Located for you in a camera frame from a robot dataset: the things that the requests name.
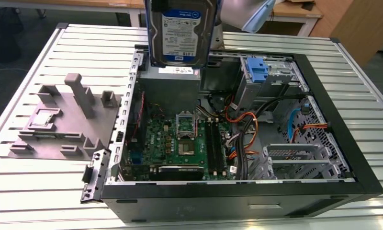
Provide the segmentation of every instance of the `blue cable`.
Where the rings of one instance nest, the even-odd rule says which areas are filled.
[[[289,116],[288,116],[288,120],[287,120],[287,139],[291,140],[292,139],[292,121],[293,121],[293,117],[296,112],[300,111],[300,109],[293,109]]]

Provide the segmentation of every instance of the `ram slot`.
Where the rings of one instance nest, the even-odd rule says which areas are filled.
[[[215,171],[216,173],[224,172],[223,170],[223,153],[222,153],[222,143],[220,134],[218,130],[218,121],[211,124],[211,138],[212,138],[212,153],[215,159]]]
[[[206,133],[206,152],[207,152],[207,164],[208,164],[208,173],[216,174],[215,172],[215,159],[212,153],[212,137],[211,137],[211,121],[206,121],[204,125],[204,133]]]

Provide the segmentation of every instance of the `slatted metal surface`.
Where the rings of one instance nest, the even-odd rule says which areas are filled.
[[[383,101],[340,47],[324,38],[236,33],[224,33],[223,38],[227,49],[307,55],[383,185]],[[34,110],[41,84],[55,84],[61,92],[69,92],[63,76],[78,72],[93,93],[124,93],[134,44],[146,44],[144,29],[69,25],[51,35],[0,118],[0,229],[155,229],[156,225],[162,229],[282,229],[286,224],[289,229],[383,229],[383,195],[311,219],[123,224],[104,204],[79,204],[86,162],[1,158]]]

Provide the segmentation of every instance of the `hard drive label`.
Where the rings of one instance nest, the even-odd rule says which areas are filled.
[[[162,15],[162,51],[168,61],[190,61],[195,57],[200,23],[198,11],[168,10]]]
[[[166,66],[166,68],[159,68],[159,73],[192,74],[192,69],[191,67]]]

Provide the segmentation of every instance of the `green motherboard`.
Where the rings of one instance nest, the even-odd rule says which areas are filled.
[[[146,128],[146,141],[142,152],[130,152],[132,160],[131,172],[135,181],[148,181],[148,166],[154,165],[176,165],[176,166],[198,166],[204,168],[204,176],[202,180],[228,180],[230,176],[226,169],[222,172],[210,172],[208,159],[207,159],[207,143],[206,143],[206,123],[208,121],[199,119],[198,122],[192,120],[178,121],[178,131],[194,130],[196,132],[192,138],[180,138],[176,135],[176,123],[174,119],[151,119],[147,122]],[[218,138],[223,143],[224,136],[228,132],[227,123],[218,124]],[[224,148],[220,147],[220,155],[223,166],[224,161]]]

